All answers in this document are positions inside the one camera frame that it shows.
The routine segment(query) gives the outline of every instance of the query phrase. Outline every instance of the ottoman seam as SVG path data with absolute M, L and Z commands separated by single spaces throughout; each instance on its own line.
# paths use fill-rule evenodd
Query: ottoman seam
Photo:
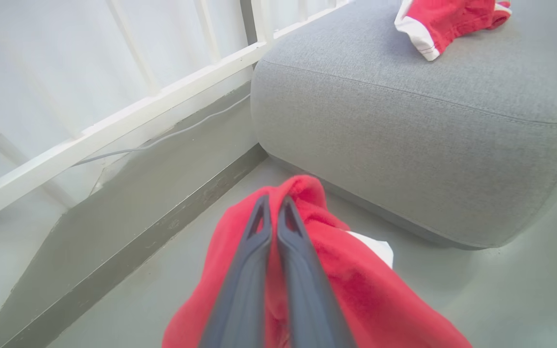
M 490 111 L 490 110 L 486 110 L 484 108 L 477 108 L 477 107 L 474 107 L 474 106 L 458 104 L 458 103 L 455 103 L 453 101 L 445 101 L 443 99 L 437 99 L 437 98 L 430 97 L 428 95 L 420 94 L 420 93 L 417 93 L 417 92 L 412 92 L 412 91 L 408 91 L 408 90 L 400 90 L 400 89 L 396 89 L 396 88 L 392 88 L 392 87 L 388 87 L 388 86 L 373 84 L 371 82 L 358 81 L 358 80 L 350 79 L 348 77 L 332 75 L 331 73 L 324 73 L 324 72 L 312 71 L 312 70 L 309 70 L 309 69 L 297 68 L 295 66 L 288 66 L 288 65 L 279 64 L 279 63 L 276 63 L 276 62 L 267 61 L 264 58 L 262 58 L 261 60 L 263 62 L 267 62 L 269 64 L 276 65 L 276 66 L 281 66 L 281 67 L 284 67 L 284 68 L 290 68 L 290 69 L 294 69 L 294 70 L 306 71 L 308 73 L 315 73 L 317 75 L 324 75 L 324 76 L 328 76 L 328 77 L 334 77 L 336 79 L 340 79 L 340 80 L 343 80 L 343 81 L 350 81 L 350 82 L 353 82 L 353 83 L 356 83 L 356 84 L 362 84 L 362 85 L 367 85 L 367 86 L 374 86 L 374 87 L 378 87 L 378 88 L 384 88 L 384 89 L 388 90 L 389 92 L 396 93 L 398 95 L 411 94 L 414 97 L 416 97 L 417 99 L 421 99 L 422 101 L 433 102 L 433 103 L 438 104 L 438 105 L 450 106 L 452 108 L 457 108 L 457 109 L 458 108 L 463 108 L 463 109 L 466 109 L 466 110 L 470 110 L 471 112 L 482 112 L 482 113 L 488 114 L 489 116 L 496 117 L 496 118 L 499 118 L 499 119 L 503 119 L 504 121 L 508 121 L 508 122 L 512 122 L 512 123 L 518 123 L 520 125 L 557 128 L 557 122 L 554 122 L 554 121 L 531 121 L 531 120 L 528 120 L 528 119 L 520 118 L 521 116 L 515 115 L 515 114 L 513 114 L 513 116 L 515 116 L 515 117 L 512 117 L 512 116 L 509 116 L 509 115 L 504 115 L 504 114 L 501 114 L 501 113 L 496 113 L 496 112 L 493 112 L 493 111 Z

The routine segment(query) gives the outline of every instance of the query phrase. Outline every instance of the red garment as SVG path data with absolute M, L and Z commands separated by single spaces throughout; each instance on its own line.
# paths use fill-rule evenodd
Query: red garment
M 163 348 L 196 348 L 257 198 L 269 194 L 273 241 L 265 285 L 265 346 L 288 348 L 288 304 L 276 242 L 283 198 L 292 196 L 339 306 L 359 348 L 455 348 L 468 341 L 360 240 L 328 212 L 319 181 L 295 176 L 264 187 L 230 207 L 214 231 L 203 275 L 190 299 L 169 323 Z
M 395 26 L 433 61 L 455 38 L 501 26 L 511 17 L 510 5 L 495 0 L 402 0 Z

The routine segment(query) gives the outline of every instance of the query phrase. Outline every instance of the gray floor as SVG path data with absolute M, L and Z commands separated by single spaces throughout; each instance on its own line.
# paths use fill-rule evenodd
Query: gray floor
M 201 276 L 225 209 L 289 174 L 267 160 L 68 328 L 51 348 L 159 347 L 163 330 Z M 509 245 L 443 248 L 329 195 L 353 231 L 386 240 L 397 273 L 477 348 L 557 348 L 557 204 Z

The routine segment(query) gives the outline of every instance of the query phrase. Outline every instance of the white railing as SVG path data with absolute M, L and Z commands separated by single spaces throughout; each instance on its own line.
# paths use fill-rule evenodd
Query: white railing
M 197 93 L 254 64 L 272 47 L 275 40 L 334 11 L 346 3 L 345 0 L 330 0 L 329 5 L 331 7 L 329 9 L 307 16 L 307 0 L 299 0 L 299 22 L 274 32 L 270 23 L 268 0 L 251 0 L 257 42 L 232 55 L 221 58 L 207 1 L 195 1 L 199 22 L 203 29 L 205 43 L 207 44 L 213 64 L 171 85 L 159 88 L 155 76 L 132 38 L 130 26 L 119 6 L 119 1 L 108 0 L 110 11 L 115 22 L 117 22 L 121 35 L 126 40 L 137 68 L 147 84 L 150 95 L 115 112 L 80 133 L 74 132 L 71 126 L 67 127 L 71 135 L 70 139 L 50 148 L 29 161 L 25 161 L 13 171 L 0 177 L 0 210 L 31 192 L 31 190 L 48 183 L 49 180 L 55 178 L 55 176 L 67 168 L 124 136 L 124 134 L 131 132 L 190 97 L 197 95 Z M 0 44 L 5 46 L 6 42 L 2 41 Z M 38 82 L 38 79 L 35 78 L 22 59 L 17 58 L 15 61 L 20 70 L 24 72 L 27 83 L 33 85 L 33 88 L 48 102 L 47 104 L 58 115 L 60 121 L 64 125 L 69 125 L 71 123 L 70 115 L 66 115 L 61 108 L 54 104 L 48 90 Z M 53 183 L 49 183 L 48 189 L 49 191 L 58 190 L 57 187 L 53 187 Z

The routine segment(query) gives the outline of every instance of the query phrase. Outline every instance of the white fabric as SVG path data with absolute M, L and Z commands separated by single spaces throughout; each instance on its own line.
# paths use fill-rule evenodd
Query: white fabric
M 371 251 L 373 251 L 375 255 L 378 255 L 380 259 L 382 259 L 382 261 L 388 265 L 388 267 L 393 268 L 394 253 L 393 253 L 393 249 L 391 249 L 391 246 L 388 244 L 388 242 L 383 242 L 381 240 L 374 240 L 373 238 L 369 238 L 367 236 L 352 231 L 347 231 L 347 233 L 358 238 L 360 242 L 365 243 L 365 245 L 369 247 L 369 249 L 371 249 Z

